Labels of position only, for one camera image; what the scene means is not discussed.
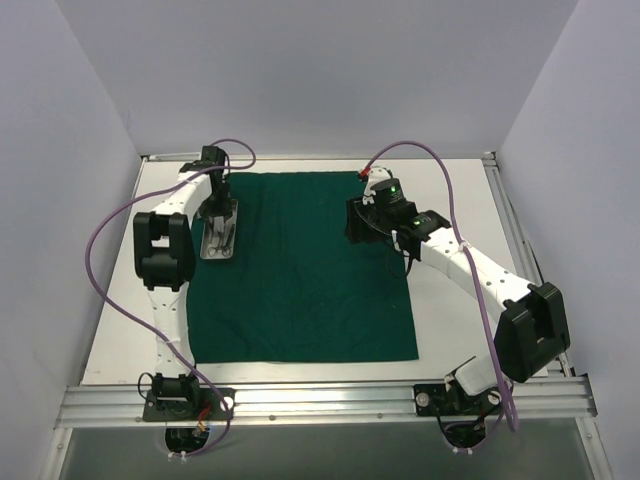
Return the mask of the metal instrument tray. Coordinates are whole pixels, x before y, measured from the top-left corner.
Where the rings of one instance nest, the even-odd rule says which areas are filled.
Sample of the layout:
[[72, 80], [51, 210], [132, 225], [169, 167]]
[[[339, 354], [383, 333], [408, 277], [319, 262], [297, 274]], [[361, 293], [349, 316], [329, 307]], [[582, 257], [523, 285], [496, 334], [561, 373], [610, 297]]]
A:
[[[235, 247], [235, 240], [236, 240], [236, 233], [237, 233], [237, 220], [238, 220], [238, 201], [236, 199], [232, 199], [232, 215], [233, 215], [233, 224], [236, 225], [236, 231], [235, 231], [235, 239], [233, 242], [233, 254], [234, 254], [234, 247]], [[222, 254], [220, 253], [220, 249], [217, 252], [217, 254], [213, 257], [210, 258], [207, 254], [207, 246], [208, 246], [208, 237], [209, 237], [209, 232], [207, 232], [205, 230], [205, 220], [203, 220], [204, 223], [204, 227], [203, 227], [203, 234], [202, 234], [202, 240], [201, 240], [201, 249], [200, 249], [200, 257], [205, 260], [205, 261], [226, 261], [226, 260], [230, 260], [233, 257], [233, 254], [231, 257], [229, 258], [224, 258], [222, 256]], [[215, 218], [215, 225], [219, 228], [219, 222], [220, 222], [220, 217], [216, 217]]]

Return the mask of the steel surgical scissors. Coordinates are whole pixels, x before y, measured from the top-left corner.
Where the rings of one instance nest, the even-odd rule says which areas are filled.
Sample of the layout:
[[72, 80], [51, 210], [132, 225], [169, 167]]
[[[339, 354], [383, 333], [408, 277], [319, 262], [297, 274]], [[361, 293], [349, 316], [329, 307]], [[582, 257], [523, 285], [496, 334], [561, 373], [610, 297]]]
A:
[[220, 253], [224, 258], [229, 258], [233, 254], [233, 242], [235, 239], [236, 225], [231, 224], [226, 233], [221, 238]]

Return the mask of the dark green surgical cloth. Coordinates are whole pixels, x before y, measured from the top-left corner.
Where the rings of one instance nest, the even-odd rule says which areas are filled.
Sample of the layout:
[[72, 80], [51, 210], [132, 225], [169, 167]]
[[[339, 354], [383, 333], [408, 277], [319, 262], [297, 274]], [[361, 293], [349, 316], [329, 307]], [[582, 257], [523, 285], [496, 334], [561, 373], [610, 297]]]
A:
[[345, 236], [352, 172], [235, 173], [232, 256], [189, 284], [198, 363], [361, 363], [418, 358], [403, 259]]

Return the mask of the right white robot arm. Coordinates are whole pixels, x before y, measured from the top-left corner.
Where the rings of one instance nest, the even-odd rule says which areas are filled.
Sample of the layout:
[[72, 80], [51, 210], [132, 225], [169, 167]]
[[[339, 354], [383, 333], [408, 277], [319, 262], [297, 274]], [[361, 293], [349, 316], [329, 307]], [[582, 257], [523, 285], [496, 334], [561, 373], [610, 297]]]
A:
[[345, 234], [352, 243], [383, 242], [408, 262], [424, 262], [474, 299], [483, 299], [494, 346], [451, 373], [444, 400], [469, 411], [499, 377], [524, 383], [571, 344], [563, 296], [550, 282], [519, 277], [455, 235], [449, 220], [419, 211], [400, 181], [384, 168], [360, 173], [366, 186], [347, 202]]

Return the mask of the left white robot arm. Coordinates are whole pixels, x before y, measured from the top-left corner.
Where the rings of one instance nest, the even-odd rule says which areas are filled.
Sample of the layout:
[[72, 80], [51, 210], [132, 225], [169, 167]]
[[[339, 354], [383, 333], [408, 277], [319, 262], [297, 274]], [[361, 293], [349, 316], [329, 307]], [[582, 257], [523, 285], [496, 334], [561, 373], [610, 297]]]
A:
[[179, 419], [194, 417], [206, 404], [191, 351], [187, 293], [197, 261], [229, 260], [234, 253], [238, 202], [223, 168], [227, 153], [205, 146], [201, 157], [179, 170], [182, 187], [133, 220], [135, 273], [152, 306], [157, 360], [151, 403]]

